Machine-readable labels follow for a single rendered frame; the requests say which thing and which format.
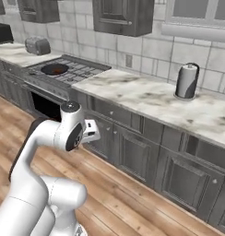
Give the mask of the black oven door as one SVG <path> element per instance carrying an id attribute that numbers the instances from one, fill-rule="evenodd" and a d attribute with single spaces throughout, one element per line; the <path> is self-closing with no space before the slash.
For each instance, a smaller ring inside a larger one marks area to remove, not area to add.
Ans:
<path id="1" fill-rule="evenodd" d="M 33 88 L 28 88 L 27 92 L 29 93 L 31 111 L 37 117 L 43 116 L 57 122 L 62 120 L 60 106 L 65 101 L 69 100 L 67 95 L 60 97 L 41 89 Z"/>

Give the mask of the dark grey cupboard door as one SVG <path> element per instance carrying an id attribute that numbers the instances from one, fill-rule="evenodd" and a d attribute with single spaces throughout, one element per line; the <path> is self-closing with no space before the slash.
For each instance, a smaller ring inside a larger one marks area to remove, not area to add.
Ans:
<path id="1" fill-rule="evenodd" d="M 208 220 L 223 183 L 224 176 L 217 171 L 165 147 L 160 149 L 156 190 L 198 218 Z"/>
<path id="2" fill-rule="evenodd" d="M 120 170 L 152 188 L 155 181 L 159 145 L 143 136 L 116 125 L 113 131 L 114 164 Z"/>
<path id="3" fill-rule="evenodd" d="M 85 143 L 84 148 L 108 162 L 113 162 L 113 124 L 89 112 L 86 113 L 86 118 L 93 119 L 96 122 L 101 134 L 101 138 L 96 141 Z"/>
<path id="4" fill-rule="evenodd" d="M 225 181 L 219 191 L 219 196 L 211 211 L 208 223 L 225 233 Z"/>

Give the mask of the black frying pan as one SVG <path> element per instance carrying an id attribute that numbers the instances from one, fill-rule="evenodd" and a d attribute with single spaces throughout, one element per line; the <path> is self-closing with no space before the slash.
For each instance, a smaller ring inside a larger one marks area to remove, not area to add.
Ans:
<path id="1" fill-rule="evenodd" d="M 48 75 L 48 76 L 58 76 L 58 75 L 53 75 L 52 74 L 52 71 L 55 69 L 55 68 L 62 68 L 65 70 L 65 72 L 69 69 L 69 66 L 68 65 L 63 65 L 63 64 L 49 64 L 49 65 L 45 65 L 41 68 L 41 71 L 45 74 L 45 75 Z"/>

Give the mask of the grey wall socket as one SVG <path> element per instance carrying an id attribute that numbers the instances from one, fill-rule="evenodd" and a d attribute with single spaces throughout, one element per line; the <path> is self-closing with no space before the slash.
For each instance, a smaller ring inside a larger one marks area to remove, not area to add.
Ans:
<path id="1" fill-rule="evenodd" d="M 132 63 L 133 63 L 133 56 L 129 55 L 129 54 L 126 54 L 125 55 L 125 66 L 131 68 L 132 67 Z"/>

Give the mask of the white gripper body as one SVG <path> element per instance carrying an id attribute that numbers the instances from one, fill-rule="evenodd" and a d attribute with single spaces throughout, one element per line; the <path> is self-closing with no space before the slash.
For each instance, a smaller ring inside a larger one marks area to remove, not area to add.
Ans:
<path id="1" fill-rule="evenodd" d="M 82 142 L 89 143 L 92 141 L 99 140 L 100 138 L 101 138 L 101 135 L 97 132 L 87 132 L 83 134 Z"/>

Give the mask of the dark grey base cupboard run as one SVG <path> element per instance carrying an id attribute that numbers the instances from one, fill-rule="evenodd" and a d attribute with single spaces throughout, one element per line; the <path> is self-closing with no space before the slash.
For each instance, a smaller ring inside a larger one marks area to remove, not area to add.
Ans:
<path id="1" fill-rule="evenodd" d="M 0 95 L 30 112 L 30 95 L 24 88 L 24 70 L 21 66 L 0 59 Z"/>

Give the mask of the dark grey drawer front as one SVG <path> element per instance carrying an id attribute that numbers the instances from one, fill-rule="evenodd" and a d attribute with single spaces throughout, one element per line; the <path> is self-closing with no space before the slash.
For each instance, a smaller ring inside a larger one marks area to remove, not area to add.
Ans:
<path id="1" fill-rule="evenodd" d="M 185 152 L 203 159 L 225 170 L 225 149 L 202 141 L 194 136 L 187 137 Z"/>
<path id="2" fill-rule="evenodd" d="M 117 123 L 126 125 L 138 132 L 142 132 L 143 118 L 139 114 L 130 112 L 122 107 L 94 97 L 89 97 L 89 107 L 94 112 L 98 112 L 108 118 L 111 118 Z"/>

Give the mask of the window with white frame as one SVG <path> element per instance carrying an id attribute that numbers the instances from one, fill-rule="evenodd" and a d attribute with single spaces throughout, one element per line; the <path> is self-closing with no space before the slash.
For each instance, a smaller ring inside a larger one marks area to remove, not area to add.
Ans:
<path id="1" fill-rule="evenodd" d="M 161 33 L 225 42 L 225 0 L 167 0 Z"/>

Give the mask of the black microwave oven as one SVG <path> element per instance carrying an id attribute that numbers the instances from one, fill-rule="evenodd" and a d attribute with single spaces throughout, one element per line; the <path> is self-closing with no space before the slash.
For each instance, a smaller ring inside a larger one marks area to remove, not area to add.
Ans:
<path id="1" fill-rule="evenodd" d="M 0 44 L 13 42 L 14 38 L 10 26 L 0 23 Z"/>

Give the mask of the paper towel roll on holder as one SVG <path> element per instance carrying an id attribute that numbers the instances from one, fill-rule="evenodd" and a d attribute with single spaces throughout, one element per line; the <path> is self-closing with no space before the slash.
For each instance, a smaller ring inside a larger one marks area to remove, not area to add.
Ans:
<path id="1" fill-rule="evenodd" d="M 199 77 L 199 65 L 187 63 L 178 73 L 174 96 L 181 100 L 192 100 L 195 97 L 195 89 Z"/>

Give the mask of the grey kitchen range with hob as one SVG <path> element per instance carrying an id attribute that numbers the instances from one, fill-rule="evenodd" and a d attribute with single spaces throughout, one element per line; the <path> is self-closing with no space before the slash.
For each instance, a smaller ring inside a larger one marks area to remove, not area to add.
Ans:
<path id="1" fill-rule="evenodd" d="M 56 63 L 68 65 L 69 69 L 58 76 L 48 76 L 41 71 L 43 66 Z M 77 101 L 77 92 L 72 86 L 109 69 L 111 67 L 108 65 L 63 54 L 59 58 L 27 66 L 24 71 L 24 88 L 41 89 L 60 97 L 67 95 L 69 100 Z"/>

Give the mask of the grey toaster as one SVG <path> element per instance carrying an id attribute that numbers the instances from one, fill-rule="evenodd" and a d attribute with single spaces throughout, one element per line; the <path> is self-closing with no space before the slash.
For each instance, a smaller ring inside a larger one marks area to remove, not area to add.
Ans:
<path id="1" fill-rule="evenodd" d="M 45 55 L 51 52 L 50 43 L 42 37 L 29 37 L 25 40 L 25 48 L 28 53 Z"/>

